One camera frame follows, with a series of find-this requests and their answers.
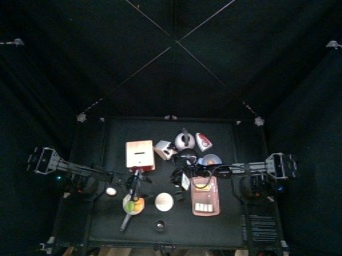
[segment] black enclosure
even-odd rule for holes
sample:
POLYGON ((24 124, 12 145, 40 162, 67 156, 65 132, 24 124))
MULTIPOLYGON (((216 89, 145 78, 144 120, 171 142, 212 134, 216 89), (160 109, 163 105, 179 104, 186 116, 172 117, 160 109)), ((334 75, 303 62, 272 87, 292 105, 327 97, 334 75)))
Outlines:
POLYGON ((89 123, 170 115, 264 120, 267 151, 299 159, 291 255, 341 255, 341 17, 339 0, 3 0, 0 255, 40 255, 53 230, 60 183, 25 171, 32 149, 77 159, 89 123))

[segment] pink object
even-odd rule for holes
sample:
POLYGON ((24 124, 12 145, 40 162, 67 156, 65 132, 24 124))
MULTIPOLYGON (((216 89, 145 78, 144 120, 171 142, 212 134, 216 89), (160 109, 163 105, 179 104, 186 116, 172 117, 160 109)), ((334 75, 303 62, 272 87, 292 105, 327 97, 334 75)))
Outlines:
POLYGON ((207 149, 210 149, 212 147, 211 141, 202 133, 196 133, 196 142, 198 142, 198 147, 202 152, 204 152, 207 149))
POLYGON ((194 177, 191 184, 192 213, 196 216, 215 216, 220 212, 216 177, 194 177))

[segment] small box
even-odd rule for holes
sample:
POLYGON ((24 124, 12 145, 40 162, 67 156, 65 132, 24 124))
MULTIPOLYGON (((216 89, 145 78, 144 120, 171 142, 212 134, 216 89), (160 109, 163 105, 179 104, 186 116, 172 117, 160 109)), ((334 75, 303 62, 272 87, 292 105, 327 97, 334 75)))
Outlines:
POLYGON ((144 171, 155 169, 153 145, 151 140, 125 143, 125 167, 140 167, 144 171))

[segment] white ball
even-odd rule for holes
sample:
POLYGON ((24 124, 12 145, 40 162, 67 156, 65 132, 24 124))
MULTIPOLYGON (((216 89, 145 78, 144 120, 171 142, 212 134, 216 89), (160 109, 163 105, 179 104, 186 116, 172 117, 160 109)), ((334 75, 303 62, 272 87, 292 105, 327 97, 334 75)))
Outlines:
POLYGON ((108 187, 108 188, 105 189, 105 193, 107 193, 107 195, 109 195, 109 196, 115 196, 115 195, 116 195, 116 190, 115 190, 115 188, 108 187))

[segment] metal rod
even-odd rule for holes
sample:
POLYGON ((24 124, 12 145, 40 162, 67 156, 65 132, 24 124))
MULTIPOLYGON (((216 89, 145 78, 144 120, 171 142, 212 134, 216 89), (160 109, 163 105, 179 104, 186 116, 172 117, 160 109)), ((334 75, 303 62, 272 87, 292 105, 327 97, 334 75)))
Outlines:
POLYGON ((163 50, 117 85, 116 87, 103 96, 99 98, 87 108, 85 110, 80 113, 84 114, 87 113, 103 100, 105 97, 108 97, 113 91, 171 49, 171 47, 167 47, 166 50, 163 50))
MULTIPOLYGON (((219 79, 219 77, 214 74, 214 72, 207 68, 207 66, 200 62, 200 60, 196 58, 196 56, 190 52, 190 50, 184 47, 184 45, 179 42, 175 41, 178 43, 178 45, 183 48, 183 50, 190 54, 190 56, 194 58, 194 60, 199 63, 199 65, 207 70, 207 72, 211 74, 211 76, 216 79, 216 81, 220 83, 220 85, 223 85, 224 87, 227 87, 227 84, 219 79)), ((252 108, 250 107, 250 105, 243 101, 243 99, 236 95, 235 92, 231 91, 232 96, 236 98, 236 100, 240 101, 240 103, 243 104, 243 106, 248 109, 248 111, 254 114, 255 117, 258 117, 258 113, 252 110, 252 108)))
POLYGON ((187 38, 232 3, 235 0, 230 1, 180 39, 182 41, 187 38))
POLYGON ((133 7, 133 9, 151 21, 151 23, 170 36, 167 31, 157 25, 157 23, 147 16, 147 14, 131 3, 131 1, 125 0, 125 2, 133 7))

